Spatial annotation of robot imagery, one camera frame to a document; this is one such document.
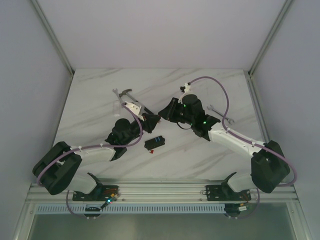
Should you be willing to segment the black fuse box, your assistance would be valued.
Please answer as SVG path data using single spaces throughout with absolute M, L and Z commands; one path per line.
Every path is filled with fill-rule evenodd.
M 150 150 L 153 150 L 155 148 L 158 148 L 158 147 L 161 147 L 165 144 L 165 138 L 160 135 L 160 136 L 157 136 L 157 137 L 154 137 L 152 139 L 149 139 L 147 141 L 144 142 L 144 147 L 150 151 Z

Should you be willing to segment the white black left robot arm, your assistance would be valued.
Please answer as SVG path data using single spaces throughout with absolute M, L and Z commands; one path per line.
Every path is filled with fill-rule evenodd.
M 72 148 L 64 141 L 57 142 L 33 167 L 37 184 L 50 195 L 64 190 L 84 193 L 90 201 L 102 196 L 102 185 L 93 170 L 81 171 L 87 165 L 113 162 L 120 159 L 141 140 L 144 133 L 152 133 L 161 117 L 143 113 L 133 121 L 118 119 L 104 143 Z

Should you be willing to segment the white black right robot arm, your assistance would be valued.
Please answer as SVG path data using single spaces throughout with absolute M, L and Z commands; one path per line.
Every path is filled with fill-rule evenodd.
M 250 161 L 249 173 L 233 172 L 222 183 L 221 193 L 228 200 L 248 189 L 259 189 L 269 194 L 290 173 L 277 142 L 264 143 L 238 132 L 231 133 L 221 120 L 205 113 L 202 102 L 194 94 L 185 95 L 181 100 L 172 98 L 158 114 L 169 122 L 190 125 L 198 137 L 223 145 Z

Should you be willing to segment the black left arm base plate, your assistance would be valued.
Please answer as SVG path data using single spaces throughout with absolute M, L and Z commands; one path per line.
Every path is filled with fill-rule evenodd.
M 102 202 L 107 201 L 112 195 L 117 195 L 119 192 L 118 185 L 102 185 L 97 186 L 91 193 L 85 194 L 75 191 L 72 200 L 75 202 Z

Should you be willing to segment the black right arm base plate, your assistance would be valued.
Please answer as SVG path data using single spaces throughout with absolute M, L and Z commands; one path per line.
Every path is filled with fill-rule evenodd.
M 228 185 L 206 185 L 204 193 L 211 202 L 248 202 L 252 199 L 248 189 L 234 192 Z

